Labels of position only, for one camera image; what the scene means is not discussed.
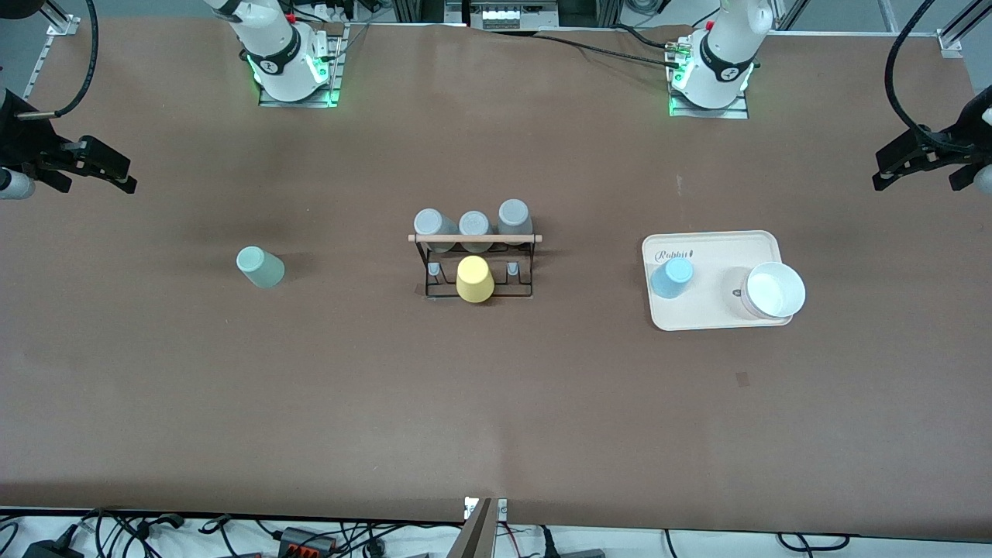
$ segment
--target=white floor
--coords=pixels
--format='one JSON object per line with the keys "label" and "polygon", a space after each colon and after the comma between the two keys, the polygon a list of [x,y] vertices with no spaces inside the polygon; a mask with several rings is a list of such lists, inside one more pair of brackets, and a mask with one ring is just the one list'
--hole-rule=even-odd
{"label": "white floor", "polygon": [[[73,523],[69,517],[23,517],[14,519],[19,523],[19,532],[10,548],[3,554],[7,558],[23,556],[28,545],[38,540],[55,540]],[[188,519],[179,531],[170,527],[157,528],[150,544],[164,558],[225,558],[230,552],[224,546],[220,533],[204,535],[197,532],[203,526],[204,519]],[[338,523],[300,523],[285,521],[264,521],[269,529],[284,529],[294,526],[310,530],[314,533],[337,531]],[[347,528],[353,524],[345,523]],[[107,539],[111,534],[113,522],[109,518],[103,520],[100,534]],[[526,532],[516,533],[520,546],[520,555],[538,554],[544,556],[545,543],[541,529],[533,525],[514,525],[514,528],[526,529]],[[264,533],[254,522],[247,520],[232,521],[226,527],[231,546],[239,555],[261,553],[266,557],[278,555],[278,542]],[[653,529],[599,529],[588,527],[551,527],[555,537],[558,552],[575,552],[580,550],[601,549],[607,558],[669,558],[669,552],[663,531]],[[517,558],[509,537],[503,535],[503,529],[498,529],[500,535],[496,540],[494,558]],[[10,530],[0,532],[0,546],[7,540]],[[383,538],[386,542],[387,558],[407,558],[418,554],[430,553],[432,558],[446,556],[458,530],[454,527],[437,527],[421,529],[405,527]],[[94,545],[94,535],[80,528],[73,539],[72,548],[81,552],[86,558],[98,556]],[[811,545],[828,546],[839,541],[831,537],[808,537]],[[699,558],[733,556],[735,558],[805,558],[803,554],[792,552],[781,546],[774,534],[763,533],[732,533],[710,531],[672,531],[672,542],[680,558]],[[799,544],[795,538],[790,542]],[[114,556],[120,556],[123,540],[118,543]],[[963,558],[963,557],[992,557],[992,545],[965,542],[934,542],[911,541],[897,539],[853,538],[850,544],[835,552],[817,552],[816,556],[831,558]],[[131,558],[142,558],[144,552],[138,544],[132,544],[128,552]],[[350,558],[360,558],[360,551]]]}

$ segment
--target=tray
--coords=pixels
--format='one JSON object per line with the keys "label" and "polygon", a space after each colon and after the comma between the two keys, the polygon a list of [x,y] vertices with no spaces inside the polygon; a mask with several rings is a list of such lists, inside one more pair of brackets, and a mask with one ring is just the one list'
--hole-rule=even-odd
{"label": "tray", "polygon": [[[749,313],[740,299],[748,273],[759,263],[782,261],[779,241],[764,230],[653,234],[641,245],[651,319],[666,332],[784,326],[792,317],[764,319]],[[685,292],[664,299],[651,291],[651,274],[666,260],[692,262]]]}

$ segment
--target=black wire rack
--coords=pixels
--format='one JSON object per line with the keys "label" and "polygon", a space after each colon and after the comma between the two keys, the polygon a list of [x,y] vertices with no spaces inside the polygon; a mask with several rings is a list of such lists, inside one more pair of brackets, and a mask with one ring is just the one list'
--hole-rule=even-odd
{"label": "black wire rack", "polygon": [[[486,260],[493,274],[493,298],[534,296],[534,252],[544,239],[539,234],[411,234],[408,237],[424,264],[424,295],[431,299],[457,298],[458,263],[466,256]],[[462,243],[489,243],[484,252],[471,252]],[[432,244],[454,243],[436,251]]]}

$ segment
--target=yellow cup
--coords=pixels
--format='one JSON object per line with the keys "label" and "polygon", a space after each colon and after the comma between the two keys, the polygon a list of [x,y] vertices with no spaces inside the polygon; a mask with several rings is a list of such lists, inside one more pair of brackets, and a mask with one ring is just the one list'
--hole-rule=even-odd
{"label": "yellow cup", "polygon": [[465,302],[479,303],[493,296],[496,284],[486,260],[479,256],[468,256],[458,263],[458,279],[455,282],[458,296]]}

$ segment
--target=brown table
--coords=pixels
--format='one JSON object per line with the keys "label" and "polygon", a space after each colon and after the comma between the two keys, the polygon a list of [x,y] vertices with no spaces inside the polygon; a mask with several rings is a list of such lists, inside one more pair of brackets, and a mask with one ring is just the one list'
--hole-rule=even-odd
{"label": "brown table", "polygon": [[[457,520],[488,494],[522,523],[992,536],[992,203],[947,172],[872,191],[891,39],[770,38],[752,118],[721,121],[670,118],[658,69],[447,27],[371,29],[336,109],[260,109],[226,25],[102,29],[59,131],[139,190],[0,205],[2,503]],[[933,126],[970,97],[934,40],[897,87]],[[510,197],[536,296],[419,296],[417,210]],[[641,240],[750,228],[806,279],[793,322],[655,329]],[[252,243],[277,289],[235,268]]]}

